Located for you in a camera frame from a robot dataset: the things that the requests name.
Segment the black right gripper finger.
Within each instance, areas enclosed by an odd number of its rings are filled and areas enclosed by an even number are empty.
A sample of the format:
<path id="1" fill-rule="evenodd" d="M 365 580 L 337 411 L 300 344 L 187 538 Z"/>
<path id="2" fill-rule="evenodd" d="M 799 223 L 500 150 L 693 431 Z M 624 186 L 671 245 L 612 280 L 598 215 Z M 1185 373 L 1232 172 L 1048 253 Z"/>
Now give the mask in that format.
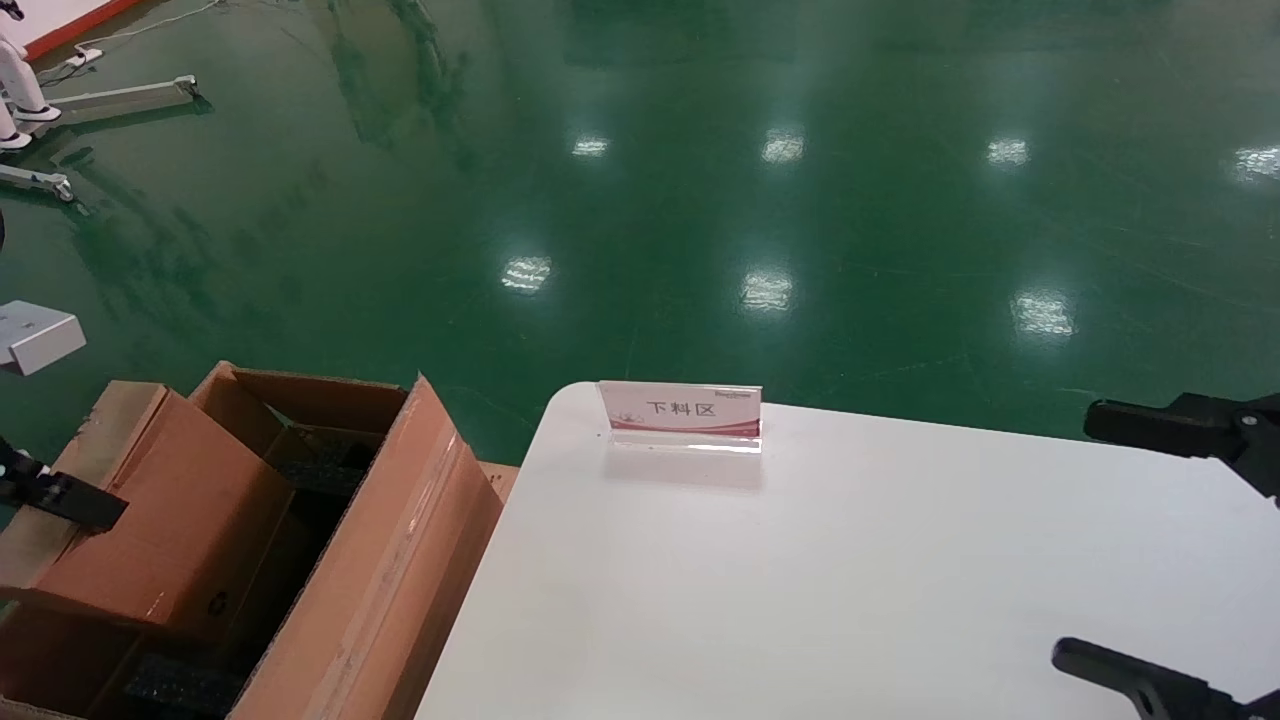
<path id="1" fill-rule="evenodd" d="M 1178 457 L 1216 459 L 1258 495 L 1279 498 L 1279 395 L 1238 401 L 1183 393 L 1164 407 L 1091 404 L 1084 434 Z"/>
<path id="2" fill-rule="evenodd" d="M 1277 719 L 1279 691 L 1242 703 L 1206 680 L 1125 653 L 1064 637 L 1051 664 L 1070 676 L 1128 698 L 1140 719 Z"/>

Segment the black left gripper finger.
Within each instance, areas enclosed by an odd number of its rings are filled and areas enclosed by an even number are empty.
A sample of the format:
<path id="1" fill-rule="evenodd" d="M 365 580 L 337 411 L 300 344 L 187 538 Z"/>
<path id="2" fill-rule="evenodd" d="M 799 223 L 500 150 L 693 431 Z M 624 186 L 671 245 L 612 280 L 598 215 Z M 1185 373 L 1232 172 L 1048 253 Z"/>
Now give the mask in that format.
<path id="1" fill-rule="evenodd" d="M 87 532 L 109 532 L 129 503 L 81 478 L 55 471 L 1 439 L 1 502 L 36 509 Z"/>

